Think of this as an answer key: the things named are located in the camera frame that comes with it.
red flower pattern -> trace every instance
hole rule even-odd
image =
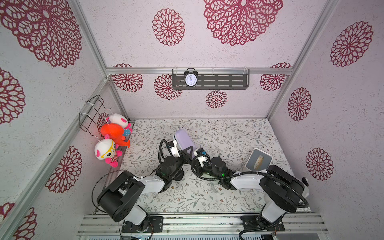
[[[31,207],[28,211],[28,215],[24,217],[22,224],[15,231],[12,240],[31,240],[35,235],[37,226],[36,217],[37,214],[35,213],[35,208]]]
[[[158,96],[168,100],[178,98],[183,92],[172,88],[172,76],[169,74],[158,76],[153,83],[153,88]]]
[[[129,64],[119,63],[115,68],[133,68]],[[113,82],[120,89],[127,92],[136,92],[143,87],[143,78],[141,74],[115,74],[111,75]]]
[[[205,103],[211,108],[220,108],[227,103],[228,96],[225,92],[215,90],[210,92],[205,98]]]
[[[45,186],[50,192],[68,191],[79,179],[83,167],[82,161],[79,150],[70,146]]]
[[[4,205],[0,206],[0,224],[8,215],[9,211],[13,208],[15,203],[7,202]]]
[[[306,159],[307,169],[317,180],[327,180],[333,173],[331,156],[320,148],[312,149]]]
[[[100,114],[99,118],[97,119],[97,130],[99,131],[99,134],[101,135],[100,129],[104,124],[107,124],[105,121],[106,118],[108,118],[108,113],[102,113]]]
[[[294,90],[288,101],[289,116],[295,121],[303,120],[310,112],[311,103],[311,95],[307,89]]]
[[[292,67],[289,63],[278,63],[272,65],[271,68],[290,68]],[[263,74],[260,78],[260,86],[262,89],[267,91],[273,91],[279,89],[283,84],[286,75],[284,74]]]
[[[184,37],[184,22],[180,14],[173,9],[163,8],[158,11],[152,21],[156,39],[165,46],[174,46]]]
[[[363,56],[372,41],[372,26],[368,22],[356,22],[344,29],[331,48],[331,61],[345,67]]]
[[[19,81],[0,68],[0,124],[18,118],[25,106],[25,95]]]
[[[81,34],[67,1],[0,0],[0,17],[38,60],[66,68],[79,58]]]
[[[283,0],[204,0],[207,28],[221,43],[244,45],[276,20]]]

metal shelf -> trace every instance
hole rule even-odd
[[[245,90],[249,86],[249,70],[245,74],[200,74],[196,86],[188,87],[184,74],[172,70],[172,87],[175,90]]]

floral tablecloth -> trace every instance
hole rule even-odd
[[[161,139],[171,140],[176,130],[187,130],[196,146],[211,157],[221,156],[232,170],[242,170],[254,148],[273,156],[275,164],[293,174],[267,119],[136,120],[121,169],[136,176],[149,175],[158,166]],[[259,212],[264,192],[226,190],[198,179],[185,165],[184,178],[162,193],[143,194],[137,204],[147,212]]]

mounting plate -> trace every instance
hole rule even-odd
[[[153,232],[162,232],[163,231],[163,219],[164,217],[156,216],[149,217],[149,223],[152,223],[155,227]],[[122,233],[138,233],[137,226],[129,221],[124,221],[121,228]],[[148,229],[144,232],[152,232],[152,228],[149,226]]]
[[[244,216],[241,216],[240,219],[243,220],[244,230],[249,230],[249,229],[257,228],[257,226],[255,224],[257,222],[257,215],[251,215],[251,216],[244,215]],[[272,227],[269,227],[269,228],[267,228],[265,230],[268,231],[268,232],[276,231],[276,230],[279,231],[279,232],[282,232],[282,231],[285,231],[285,227],[284,227],[283,222],[279,221],[276,225],[274,225]]]
[[[249,69],[244,74],[199,74],[197,84],[188,87],[184,75],[172,69],[172,87],[175,90],[244,90],[249,86]]]

alarm clock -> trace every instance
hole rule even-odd
[[[188,87],[194,87],[196,86],[197,84],[197,75],[198,75],[198,72],[196,71],[196,69],[194,68],[188,68],[187,70],[185,70],[184,72],[184,81],[185,81],[185,84],[188,86]]]

